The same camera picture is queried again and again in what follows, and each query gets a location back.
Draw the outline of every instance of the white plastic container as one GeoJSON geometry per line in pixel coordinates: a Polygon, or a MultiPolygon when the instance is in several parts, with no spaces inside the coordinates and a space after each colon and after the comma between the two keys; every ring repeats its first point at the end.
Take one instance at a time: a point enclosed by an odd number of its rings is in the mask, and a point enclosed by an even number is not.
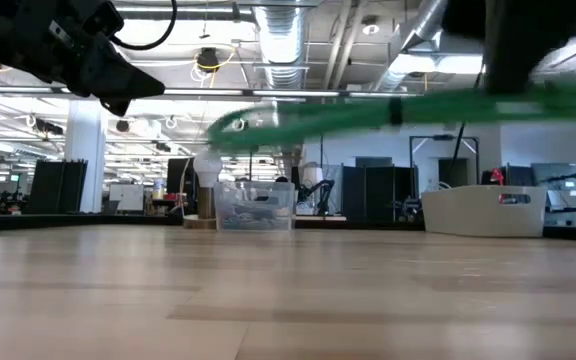
{"type": "Polygon", "coordinates": [[[287,231],[293,228],[292,183],[222,182],[215,184],[217,230],[287,231]]]}
{"type": "Polygon", "coordinates": [[[481,237],[541,237],[546,188],[462,186],[421,195],[426,231],[481,237]],[[519,198],[527,203],[500,201],[519,198]]]}

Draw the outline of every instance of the wooden floor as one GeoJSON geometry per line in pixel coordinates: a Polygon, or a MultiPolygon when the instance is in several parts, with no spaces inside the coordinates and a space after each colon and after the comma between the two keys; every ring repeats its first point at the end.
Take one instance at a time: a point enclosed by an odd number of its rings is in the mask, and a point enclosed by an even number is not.
{"type": "Polygon", "coordinates": [[[0,359],[576,360],[576,242],[1,232],[0,359]]]}

